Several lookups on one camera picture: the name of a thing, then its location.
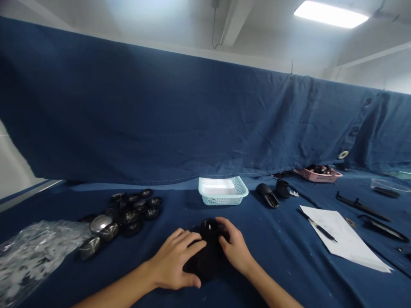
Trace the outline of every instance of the plastic bag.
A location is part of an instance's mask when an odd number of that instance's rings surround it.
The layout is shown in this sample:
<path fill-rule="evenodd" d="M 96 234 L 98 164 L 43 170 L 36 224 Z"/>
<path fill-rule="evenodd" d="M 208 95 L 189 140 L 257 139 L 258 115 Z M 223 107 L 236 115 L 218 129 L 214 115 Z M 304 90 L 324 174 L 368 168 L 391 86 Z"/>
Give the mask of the plastic bag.
<path fill-rule="evenodd" d="M 90 236 L 88 223 L 42 220 L 0 245 L 0 307 L 21 303 Z"/>

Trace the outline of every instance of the blue tablecloth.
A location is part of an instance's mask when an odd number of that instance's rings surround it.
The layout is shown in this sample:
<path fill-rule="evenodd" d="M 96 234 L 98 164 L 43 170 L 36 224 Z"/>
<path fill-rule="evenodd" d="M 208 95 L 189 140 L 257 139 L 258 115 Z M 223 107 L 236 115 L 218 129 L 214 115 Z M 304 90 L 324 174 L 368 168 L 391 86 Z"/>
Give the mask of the blue tablecloth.
<path fill-rule="evenodd" d="M 409 244 L 384 237 L 362 227 L 362 212 L 335 199 L 339 190 L 349 199 L 360 198 L 367 206 L 389 217 L 387 223 L 411 238 L 409 208 L 411 195 L 390 199 L 373 192 L 370 179 L 378 177 L 350 171 L 333 184 L 315 184 L 294 175 L 286 178 L 304 197 L 282 201 L 277 209 L 263 205 L 255 192 L 257 184 L 275 186 L 273 177 L 243 178 L 250 190 L 238 206 L 212 207 L 203 204 L 198 180 L 153 187 L 164 198 L 163 212 L 147 222 L 135 237 L 117 238 L 96 258 L 81 262 L 69 255 L 62 265 L 31 294 L 22 307 L 69 307 L 152 257 L 178 227 L 190 229 L 208 217 L 224 216 L 243 233 L 247 245 L 261 266 L 305 307 L 405 307 L 411 302 Z M 77 220 L 99 213 L 110 195 L 141 187 L 117 184 L 58 184 L 0 214 L 3 242 L 32 222 Z M 309 222 L 296 209 L 299 205 L 339 211 L 351 219 L 355 231 L 374 252 L 395 270 L 382 273 L 331 255 Z M 201 289 L 179 291 L 157 289 L 143 297 L 136 307 L 259 307 L 265 306 L 252 285 L 227 262 L 217 277 Z"/>

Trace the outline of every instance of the fluorescent light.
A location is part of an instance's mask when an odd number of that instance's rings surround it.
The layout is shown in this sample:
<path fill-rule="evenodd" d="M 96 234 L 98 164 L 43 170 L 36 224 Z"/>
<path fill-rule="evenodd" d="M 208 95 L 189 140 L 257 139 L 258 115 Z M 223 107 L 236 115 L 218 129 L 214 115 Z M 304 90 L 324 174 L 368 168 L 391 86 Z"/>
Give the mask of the fluorescent light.
<path fill-rule="evenodd" d="M 295 16 L 319 21 L 325 24 L 343 28 L 355 28 L 368 20 L 368 16 L 351 12 L 327 4 L 305 1 L 294 12 Z"/>

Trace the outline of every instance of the black pen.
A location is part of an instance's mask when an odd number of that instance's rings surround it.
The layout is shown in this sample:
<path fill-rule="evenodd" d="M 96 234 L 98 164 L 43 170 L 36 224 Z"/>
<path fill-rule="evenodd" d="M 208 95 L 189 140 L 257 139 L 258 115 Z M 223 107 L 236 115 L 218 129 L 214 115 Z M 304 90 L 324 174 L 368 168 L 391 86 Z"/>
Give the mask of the black pen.
<path fill-rule="evenodd" d="M 308 221 L 311 221 L 311 222 L 314 224 L 314 226 L 315 226 L 318 230 L 320 230 L 320 232 L 323 233 L 328 239 L 330 239 L 330 240 L 332 240 L 332 241 L 334 241 L 334 242 L 337 243 L 336 239 L 335 239 L 331 234 L 329 234 L 326 230 L 324 230 L 321 226 L 319 226 L 319 225 L 318 225 L 314 220 L 312 220 L 306 213 L 304 213 L 301 209 L 298 209 L 297 211 L 300 212 L 300 214 L 303 215 Z"/>

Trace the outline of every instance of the pink plastic basket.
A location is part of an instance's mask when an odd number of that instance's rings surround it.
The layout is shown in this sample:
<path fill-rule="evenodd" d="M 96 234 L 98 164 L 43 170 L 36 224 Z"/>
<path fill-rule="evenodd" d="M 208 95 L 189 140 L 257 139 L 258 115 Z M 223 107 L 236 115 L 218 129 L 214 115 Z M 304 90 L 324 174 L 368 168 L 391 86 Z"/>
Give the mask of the pink plastic basket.
<path fill-rule="evenodd" d="M 322 175 L 307 169 L 294 169 L 294 172 L 298 173 L 311 182 L 317 183 L 334 183 L 338 178 L 343 176 L 337 171 L 334 171 L 335 175 Z"/>

